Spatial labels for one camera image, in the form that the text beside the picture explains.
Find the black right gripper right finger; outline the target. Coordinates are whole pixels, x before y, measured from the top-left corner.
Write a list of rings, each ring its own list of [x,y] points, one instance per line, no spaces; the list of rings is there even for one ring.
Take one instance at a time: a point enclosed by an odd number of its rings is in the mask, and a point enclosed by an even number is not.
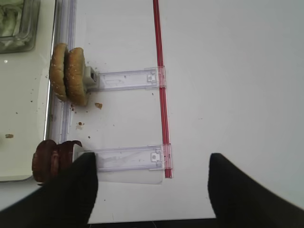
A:
[[[303,209],[275,195],[220,153],[209,159],[208,193],[221,228],[302,228]]]

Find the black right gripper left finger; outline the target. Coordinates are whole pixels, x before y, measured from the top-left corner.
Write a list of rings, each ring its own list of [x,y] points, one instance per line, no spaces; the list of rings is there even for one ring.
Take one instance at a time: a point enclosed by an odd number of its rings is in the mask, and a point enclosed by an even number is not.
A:
[[[2,228],[86,228],[98,192],[95,154],[84,153],[35,192],[0,212]]]

